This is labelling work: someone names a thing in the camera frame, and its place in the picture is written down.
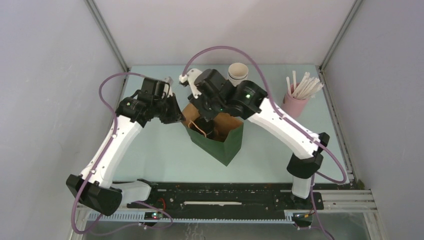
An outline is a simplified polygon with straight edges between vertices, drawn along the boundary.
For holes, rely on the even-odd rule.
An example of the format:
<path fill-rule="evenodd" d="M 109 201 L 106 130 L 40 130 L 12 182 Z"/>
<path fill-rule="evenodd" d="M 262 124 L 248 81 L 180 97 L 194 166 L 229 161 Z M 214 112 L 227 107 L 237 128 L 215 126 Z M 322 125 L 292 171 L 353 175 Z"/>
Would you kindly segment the pink straw holder cup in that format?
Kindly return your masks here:
<path fill-rule="evenodd" d="M 297 99 L 289 95 L 289 92 L 286 92 L 283 98 L 281 109 L 292 118 L 298 118 L 305 106 L 307 105 L 309 99 Z"/>

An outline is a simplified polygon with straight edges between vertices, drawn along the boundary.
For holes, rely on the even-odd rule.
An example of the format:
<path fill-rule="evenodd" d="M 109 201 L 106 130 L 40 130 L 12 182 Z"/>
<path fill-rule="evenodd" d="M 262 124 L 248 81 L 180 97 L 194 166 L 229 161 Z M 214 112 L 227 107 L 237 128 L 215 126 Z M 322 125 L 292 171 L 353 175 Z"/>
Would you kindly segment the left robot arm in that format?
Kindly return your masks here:
<path fill-rule="evenodd" d="M 111 216 L 119 207 L 136 201 L 145 208 L 156 206 L 158 194 L 146 180 L 113 183 L 113 177 L 125 152 L 147 122 L 154 118 L 163 124 L 185 120 L 168 78 L 144 78 L 141 88 L 119 103 L 115 115 L 93 159 L 79 175 L 71 174 L 66 180 L 80 204 L 104 216 Z"/>

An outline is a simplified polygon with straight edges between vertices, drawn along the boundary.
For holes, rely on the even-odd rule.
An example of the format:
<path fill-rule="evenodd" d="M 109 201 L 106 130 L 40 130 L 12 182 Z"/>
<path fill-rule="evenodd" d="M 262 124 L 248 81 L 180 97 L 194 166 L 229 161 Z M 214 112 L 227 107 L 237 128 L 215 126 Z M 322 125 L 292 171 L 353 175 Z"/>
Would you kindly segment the white wrapped straws bundle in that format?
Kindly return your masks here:
<path fill-rule="evenodd" d="M 288 95 L 296 100 L 309 100 L 314 98 L 324 84 L 317 77 L 311 77 L 310 72 L 305 72 L 300 82 L 297 82 L 296 71 L 292 71 L 292 79 L 286 77 Z"/>

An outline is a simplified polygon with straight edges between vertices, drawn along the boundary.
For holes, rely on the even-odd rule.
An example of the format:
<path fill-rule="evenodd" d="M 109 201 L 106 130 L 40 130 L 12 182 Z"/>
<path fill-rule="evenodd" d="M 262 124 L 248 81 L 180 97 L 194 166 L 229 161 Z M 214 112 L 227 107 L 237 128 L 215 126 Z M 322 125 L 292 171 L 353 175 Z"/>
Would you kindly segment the black cup lid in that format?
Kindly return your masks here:
<path fill-rule="evenodd" d="M 193 129 L 199 134 L 206 136 L 209 139 L 215 137 L 215 124 L 212 120 L 206 120 L 203 117 L 198 117 L 192 125 Z"/>

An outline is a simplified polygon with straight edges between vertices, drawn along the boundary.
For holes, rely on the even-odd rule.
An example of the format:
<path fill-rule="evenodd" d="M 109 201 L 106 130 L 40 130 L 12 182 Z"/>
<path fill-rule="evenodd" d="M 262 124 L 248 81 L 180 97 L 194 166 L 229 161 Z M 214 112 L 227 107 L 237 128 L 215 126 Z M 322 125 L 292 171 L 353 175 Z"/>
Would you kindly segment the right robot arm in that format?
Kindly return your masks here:
<path fill-rule="evenodd" d="M 243 80 L 234 86 L 216 69 L 192 68 L 179 76 L 179 82 L 190 87 L 188 100 L 206 121 L 221 113 L 240 117 L 262 127 L 288 146 L 292 150 L 287 165 L 293 180 L 291 204 L 297 209 L 310 204 L 312 177 L 323 161 L 323 148 L 314 141 L 327 145 L 329 136 L 326 133 L 311 132 L 278 107 L 273 107 L 275 102 L 253 81 Z"/>

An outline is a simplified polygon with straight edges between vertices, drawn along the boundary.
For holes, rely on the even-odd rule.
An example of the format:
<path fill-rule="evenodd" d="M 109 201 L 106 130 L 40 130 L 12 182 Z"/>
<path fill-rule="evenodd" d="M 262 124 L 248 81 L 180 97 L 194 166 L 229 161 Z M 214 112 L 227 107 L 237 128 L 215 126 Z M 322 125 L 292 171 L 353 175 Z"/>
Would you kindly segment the stack of paper cups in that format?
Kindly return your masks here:
<path fill-rule="evenodd" d="M 248 77 L 249 68 L 247 65 L 236 62 L 228 67 L 227 78 L 233 86 L 239 85 L 242 81 Z"/>

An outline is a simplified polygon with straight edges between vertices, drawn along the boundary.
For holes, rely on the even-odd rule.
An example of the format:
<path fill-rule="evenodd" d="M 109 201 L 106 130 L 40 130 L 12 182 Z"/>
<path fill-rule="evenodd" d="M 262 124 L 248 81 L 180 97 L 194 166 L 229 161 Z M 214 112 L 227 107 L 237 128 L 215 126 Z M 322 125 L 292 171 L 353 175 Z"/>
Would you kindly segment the green paper bag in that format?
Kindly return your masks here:
<path fill-rule="evenodd" d="M 194 121 L 201 117 L 197 108 L 189 103 L 182 110 L 185 127 L 191 141 L 224 166 L 228 166 L 242 147 L 244 123 L 228 113 L 219 113 L 214 123 L 214 138 L 207 138 L 195 131 Z"/>

